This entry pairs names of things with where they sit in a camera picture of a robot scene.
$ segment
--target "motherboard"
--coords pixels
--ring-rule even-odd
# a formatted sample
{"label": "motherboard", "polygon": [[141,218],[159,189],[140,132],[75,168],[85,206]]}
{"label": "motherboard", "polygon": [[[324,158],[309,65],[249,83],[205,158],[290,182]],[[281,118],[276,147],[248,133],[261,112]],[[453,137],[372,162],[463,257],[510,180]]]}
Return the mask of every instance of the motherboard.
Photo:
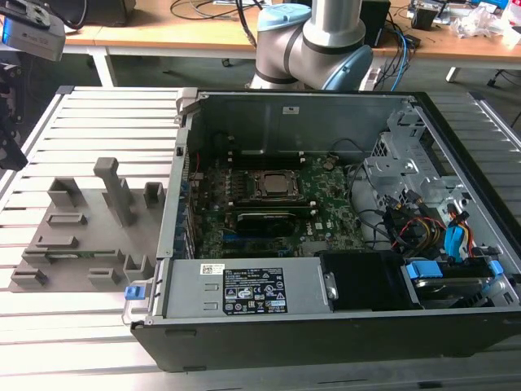
{"label": "motherboard", "polygon": [[195,257],[312,257],[363,248],[346,195],[344,167],[328,156],[215,160],[191,175]]}

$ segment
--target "wooden desk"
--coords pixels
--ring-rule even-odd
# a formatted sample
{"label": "wooden desk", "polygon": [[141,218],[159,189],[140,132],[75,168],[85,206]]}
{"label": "wooden desk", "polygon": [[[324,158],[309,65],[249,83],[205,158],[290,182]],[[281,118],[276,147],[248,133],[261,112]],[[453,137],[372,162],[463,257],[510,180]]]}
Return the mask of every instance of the wooden desk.
{"label": "wooden desk", "polygon": [[80,31],[67,34],[67,46],[94,46],[94,39],[101,31],[101,26],[85,26]]}
{"label": "wooden desk", "polygon": [[[449,26],[442,24],[433,24],[432,31],[412,29],[410,19],[405,18],[406,9],[399,9],[408,3],[408,0],[392,0],[390,12],[404,34],[422,40],[414,54],[415,59],[442,59],[455,62],[470,60],[478,64],[485,61],[521,64],[521,45],[517,45],[512,50],[508,49],[501,43],[501,36],[458,38],[450,31]],[[390,35],[388,33],[384,37],[383,47],[374,49],[376,55],[389,56],[396,53],[396,40]]]}
{"label": "wooden desk", "polygon": [[[405,33],[422,40],[414,54],[415,63],[460,68],[521,69],[521,46],[510,50],[501,44],[501,37],[469,37],[460,39],[452,34],[449,26],[439,26],[432,31],[413,30],[405,9],[398,7],[408,0],[392,0],[391,13]],[[254,59],[255,50],[243,32],[241,24],[232,20],[184,20],[170,13],[172,0],[137,0],[137,6],[129,25],[125,28],[101,28],[94,37],[95,48],[90,49],[103,86],[114,86],[116,79],[110,63],[110,55],[158,55],[208,58]],[[207,5],[202,11],[217,14],[233,7]],[[175,11],[184,16],[198,17],[189,4]],[[256,35],[259,10],[245,11],[250,30]],[[374,49],[375,63],[382,57],[396,53],[396,40],[385,34],[382,46]],[[448,81],[458,72],[453,68]]]}
{"label": "wooden desk", "polygon": [[[247,52],[251,54],[249,57],[255,57],[255,49],[246,39],[237,17],[236,21],[184,20],[170,13],[172,2],[173,0],[137,0],[128,26],[103,27],[95,38],[96,45]],[[233,9],[234,7],[209,4],[202,7],[201,11],[216,15]],[[200,17],[190,4],[182,4],[174,10],[179,15]],[[256,36],[259,9],[249,8],[244,14],[248,27]]]}

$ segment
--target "floor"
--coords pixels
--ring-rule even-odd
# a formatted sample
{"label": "floor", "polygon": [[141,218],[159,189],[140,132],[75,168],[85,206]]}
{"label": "floor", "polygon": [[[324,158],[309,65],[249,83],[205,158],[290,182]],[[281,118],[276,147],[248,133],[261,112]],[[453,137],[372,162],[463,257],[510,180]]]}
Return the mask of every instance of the floor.
{"label": "floor", "polygon": [[[23,138],[33,128],[46,104],[61,85],[99,86],[99,79],[87,55],[64,55],[59,63],[21,55],[26,72],[26,117],[20,127]],[[114,56],[113,64],[120,86],[240,89],[250,81],[254,71],[252,60],[234,59],[224,68],[219,59],[187,59],[160,57]],[[397,90],[401,91],[468,91],[483,94],[509,123],[521,108],[521,77],[507,75],[518,85],[499,77],[495,88],[486,85],[494,74],[487,69],[463,69],[452,84],[445,82],[448,69],[415,66],[404,75]],[[521,121],[515,127],[521,131]]]}

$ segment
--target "barcode sticker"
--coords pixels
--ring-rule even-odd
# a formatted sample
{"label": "barcode sticker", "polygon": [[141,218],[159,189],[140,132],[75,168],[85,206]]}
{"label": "barcode sticker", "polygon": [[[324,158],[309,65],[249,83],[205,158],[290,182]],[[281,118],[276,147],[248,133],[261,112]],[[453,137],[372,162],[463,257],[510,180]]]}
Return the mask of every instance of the barcode sticker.
{"label": "barcode sticker", "polygon": [[222,275],[224,263],[201,263],[201,275]]}

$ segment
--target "green circuit board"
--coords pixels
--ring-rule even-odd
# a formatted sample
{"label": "green circuit board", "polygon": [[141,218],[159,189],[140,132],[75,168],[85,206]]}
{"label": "green circuit board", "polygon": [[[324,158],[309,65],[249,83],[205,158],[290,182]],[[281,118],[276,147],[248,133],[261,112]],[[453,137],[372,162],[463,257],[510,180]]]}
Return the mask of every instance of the green circuit board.
{"label": "green circuit board", "polygon": [[[233,218],[227,212],[225,183],[229,170],[218,165],[207,171],[197,186],[199,202],[195,207],[200,226],[195,256],[199,259],[237,257],[312,257],[322,250],[363,248],[364,239],[357,215],[346,199],[346,178],[342,167],[324,168],[325,157],[308,157],[301,169],[292,171],[298,179],[299,196],[314,200],[317,212],[298,218],[291,235],[248,237],[237,235]],[[248,171],[239,172],[248,176]]]}

